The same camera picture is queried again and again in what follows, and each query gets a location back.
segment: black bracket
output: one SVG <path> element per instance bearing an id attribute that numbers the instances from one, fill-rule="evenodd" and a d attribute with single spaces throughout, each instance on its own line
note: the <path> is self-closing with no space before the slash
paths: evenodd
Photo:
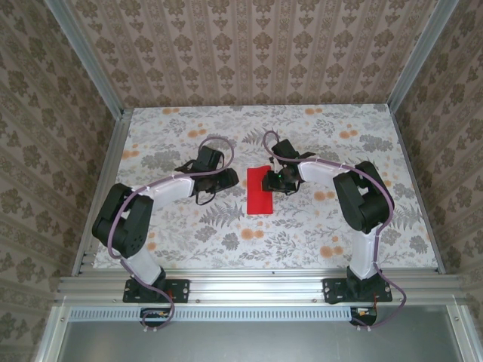
<path id="1" fill-rule="evenodd" d="M 347 267 L 347 278 L 322 280 L 325 301 L 329 304 L 340 302 L 392 302 L 389 283 L 375 274 L 364 280 L 357 278 Z"/>
<path id="2" fill-rule="evenodd" d="M 173 299 L 174 303 L 187 303 L 189 299 L 189 280 L 188 279 L 164 279 L 164 286 L 161 289 Z M 161 294 L 147 289 L 137 283 L 134 279 L 126 281 L 124 303 L 167 303 L 168 301 Z"/>
<path id="3" fill-rule="evenodd" d="M 199 150 L 198 157 L 195 160 L 186 162 L 183 166 L 177 167 L 174 170 L 183 173 L 201 173 L 207 171 L 215 171 L 220 163 L 220 160 L 225 162 L 225 155 L 221 151 L 210 149 L 207 146 L 202 146 Z M 238 184 L 238 175 L 232 168 L 227 168 L 212 176 L 192 176 L 195 181 L 193 193 L 197 205 L 205 205 L 212 201 L 216 194 L 224 189 Z M 203 203 L 199 203 L 199 193 L 205 191 L 207 194 L 213 196 Z"/>
<path id="4" fill-rule="evenodd" d="M 272 147 L 273 153 L 283 158 L 302 159 L 315 155 L 315 153 L 297 152 L 289 140 L 282 140 Z M 283 167 L 278 173 L 268 171 L 262 180 L 262 190 L 270 192 L 282 192 L 287 196 L 299 191 L 300 184 L 304 183 L 298 169 L 298 162 L 277 160 Z"/>

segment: cable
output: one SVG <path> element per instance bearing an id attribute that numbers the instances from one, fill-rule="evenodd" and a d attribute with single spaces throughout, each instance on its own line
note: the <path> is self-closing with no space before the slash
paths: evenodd
<path id="1" fill-rule="evenodd" d="M 113 258 L 113 259 L 121 259 L 121 255 L 115 255 L 114 252 L 113 252 L 113 250 L 112 250 L 112 239 L 114 237 L 115 228 L 117 227 L 117 225 L 119 224 L 119 220 L 121 219 L 122 213 L 124 213 L 124 211 L 126 210 L 126 207 L 128 207 L 129 203 L 131 202 L 131 200 L 136 195 L 140 194 L 141 192 L 143 192 L 145 190 L 148 190 L 151 187 L 157 186 L 157 185 L 159 185 L 159 184 L 161 184 L 161 183 L 163 183 L 165 181 L 171 180 L 171 179 L 180 179 L 180 178 L 191 177 L 191 176 L 210 176 L 210 175 L 215 175 L 217 173 L 220 173 L 221 171 L 226 170 L 230 166 L 230 164 L 233 162 L 233 158 L 235 158 L 235 147 L 233 147 L 233 145 L 231 144 L 231 142 L 228 141 L 228 139 L 226 139 L 224 137 L 212 136 L 212 137 L 206 138 L 205 140 L 203 140 L 200 143 L 200 145 L 198 147 L 198 151 L 200 151 L 202 149 L 202 146 L 206 142 L 211 141 L 211 140 L 222 140 L 222 141 L 226 142 L 228 144 L 229 148 L 230 148 L 231 153 L 232 153 L 229 161 L 226 164 L 224 164 L 221 168 L 219 168 L 217 170 L 214 170 L 214 171 L 206 171 L 206 172 L 198 172 L 198 173 L 179 173 L 179 174 L 176 174 L 176 175 L 171 175 L 171 176 L 165 177 L 163 179 L 158 179 L 158 180 L 156 180 L 156 181 L 154 181 L 152 183 L 149 183 L 148 185 L 139 187 L 137 190 L 132 191 L 132 193 L 126 198 L 126 200 L 124 201 L 124 203 L 119 208 L 118 213 L 115 215 L 114 221 L 112 223 L 112 227 L 111 227 L 111 229 L 109 231 L 109 236 L 107 238 L 107 252 L 108 252 L 108 254 L 109 254 L 109 256 L 111 258 Z M 147 289 L 150 289 L 150 290 L 153 290 L 153 291 L 161 294 L 164 298 L 166 298 L 167 301 L 169 301 L 169 303 L 171 305 L 170 314 L 168 315 L 168 318 L 166 319 L 166 321 L 160 326 L 160 328 L 165 327 L 168 324 L 168 322 L 174 316 L 174 302 L 173 302 L 173 299 L 170 298 L 170 296 L 168 294 L 166 294 L 165 292 L 163 292 L 162 290 L 160 290 L 158 288 L 155 288 L 152 285 L 149 285 L 147 283 L 144 283 L 139 277 L 137 277 L 134 274 L 134 272 L 131 270 L 131 268 L 129 268 L 129 266 L 124 262 L 124 260 L 121 260 L 121 265 L 124 267 L 124 269 L 126 269 L 126 271 L 129 273 L 129 275 L 131 275 L 131 277 L 135 281 L 137 281 L 143 287 L 145 287 Z M 142 324 L 143 324 L 144 328 L 145 329 L 147 328 L 147 329 L 154 330 L 154 328 L 148 327 L 146 325 L 145 320 L 146 320 L 146 314 L 143 316 L 143 320 L 142 320 Z"/>
<path id="2" fill-rule="evenodd" d="M 382 232 L 382 230 L 388 226 L 388 224 L 391 222 L 392 220 L 392 215 L 394 214 L 394 207 L 392 205 L 392 201 L 391 201 L 391 197 L 389 196 L 389 193 L 384 189 L 384 187 L 382 187 L 378 181 L 376 181 L 373 177 L 371 177 L 370 175 L 368 175 L 367 173 L 365 173 L 364 171 L 361 171 L 361 170 L 358 170 L 357 168 L 355 167 L 351 167 L 351 166 L 347 166 L 346 164 L 340 164 L 338 162 L 334 162 L 334 161 L 329 161 L 329 160 L 323 160 L 323 159 L 320 159 L 320 158 L 302 158 L 302 159 L 297 159 L 297 158 L 285 158 L 285 157 L 280 157 L 278 155 L 276 155 L 266 144 L 266 137 L 269 135 L 269 134 L 273 134 L 275 136 L 275 138 L 277 139 L 277 143 L 280 141 L 280 137 L 278 136 L 278 134 L 274 131 L 274 130 L 268 130 L 267 132 L 265 132 L 265 134 L 263 135 L 263 147 L 265 148 L 265 150 L 274 158 L 280 160 L 280 161 L 286 161 L 286 162 L 320 162 L 322 164 L 328 164 L 330 166 L 333 166 L 333 167 L 338 167 L 338 168 L 343 168 L 344 170 L 349 170 L 349 171 L 353 171 L 353 172 L 356 172 L 358 175 L 364 177 L 365 179 L 368 179 L 369 181 L 371 181 L 371 183 L 376 186 L 376 188 L 381 192 L 381 194 L 383 195 L 383 197 L 386 199 L 386 202 L 387 202 L 387 205 L 388 205 L 388 208 L 389 208 L 389 217 L 387 218 L 387 220 L 381 225 L 381 227 L 378 228 L 378 230 L 376 230 L 376 234 L 375 234 L 375 237 L 374 237 L 374 254 L 373 254 L 373 265 L 374 265 L 374 268 L 376 269 L 376 272 L 377 274 L 384 280 L 386 281 L 387 283 L 389 283 L 390 285 L 392 285 L 395 289 L 397 289 L 401 294 L 402 294 L 402 301 L 401 301 L 401 304 L 399 305 L 399 307 L 390 315 L 388 316 L 388 318 L 386 318 L 384 321 L 381 321 L 379 323 L 376 323 L 372 326 L 368 326 L 367 324 L 365 324 L 364 322 L 356 319 L 356 318 L 353 318 L 354 321 L 358 322 L 359 324 L 361 324 L 363 327 L 365 327 L 367 330 L 370 330 L 372 328 L 378 328 L 378 327 L 381 327 L 383 326 L 384 324 L 386 324 L 388 321 L 390 321 L 391 319 L 393 319 L 401 310 L 402 308 L 404 307 L 404 305 L 406 304 L 406 300 L 408 299 L 407 296 L 406 296 L 406 293 L 403 291 L 402 288 L 400 288 L 400 286 L 396 285 L 393 281 L 391 281 L 390 279 L 388 279 L 382 272 L 381 270 L 379 269 L 379 266 L 377 265 L 377 254 L 379 253 L 379 239 L 380 239 L 380 233 Z"/>

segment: aluminum frame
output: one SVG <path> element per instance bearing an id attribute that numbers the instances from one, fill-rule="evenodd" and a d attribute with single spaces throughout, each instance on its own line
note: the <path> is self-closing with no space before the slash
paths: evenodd
<path id="1" fill-rule="evenodd" d="M 88 215 L 82 242 L 72 270 L 73 276 L 60 279 L 54 307 L 36 359 L 38 362 L 57 360 L 72 307 L 153 307 L 152 304 L 122 302 L 125 281 L 128 279 L 128 274 L 123 269 L 94 268 L 99 241 L 91 236 L 91 224 L 107 196 L 110 186 L 115 182 L 132 114 L 132 109 L 126 110 L 122 119 L 116 123 L 94 196 L 94 203 Z M 441 257 L 435 247 L 429 220 L 399 132 L 398 138 L 429 230 L 438 269 L 385 268 L 384 274 L 405 290 L 408 295 L 408 305 L 446 305 L 463 359 L 465 361 L 479 360 L 483 356 L 483 350 L 468 308 L 462 305 L 464 295 L 460 289 L 458 278 L 456 275 L 444 274 Z M 168 269 L 166 272 L 169 278 L 191 280 L 187 307 L 195 310 L 207 307 L 220 309 L 226 307 L 327 308 L 329 304 L 323 297 L 322 280 L 346 276 L 344 269 Z M 398 305 L 402 295 L 397 290 L 393 290 L 392 293 L 393 302 L 387 304 Z M 337 305 L 344 307 L 367 305 L 367 303 L 340 303 Z"/>

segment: vented metal panel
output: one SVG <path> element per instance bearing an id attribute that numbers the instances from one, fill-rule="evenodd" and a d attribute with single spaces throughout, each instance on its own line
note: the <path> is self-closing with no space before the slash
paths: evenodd
<path id="1" fill-rule="evenodd" d="M 141 307 L 74 307 L 69 322 L 139 321 Z M 173 321 L 350 321 L 350 307 L 177 307 Z"/>

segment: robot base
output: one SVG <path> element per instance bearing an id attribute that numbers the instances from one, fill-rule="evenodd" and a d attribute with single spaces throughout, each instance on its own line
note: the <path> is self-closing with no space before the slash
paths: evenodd
<path id="1" fill-rule="evenodd" d="M 392 302 L 390 285 L 375 274 L 364 280 L 347 268 L 347 278 L 328 278 L 322 281 L 324 298 L 329 304 L 340 302 Z"/>
<path id="2" fill-rule="evenodd" d="M 153 284 L 168 294 L 174 303 L 187 303 L 189 297 L 189 280 L 188 279 L 164 279 L 161 285 Z M 149 290 L 134 279 L 126 281 L 124 295 L 122 297 L 124 303 L 167 303 L 168 301 L 161 294 Z"/>

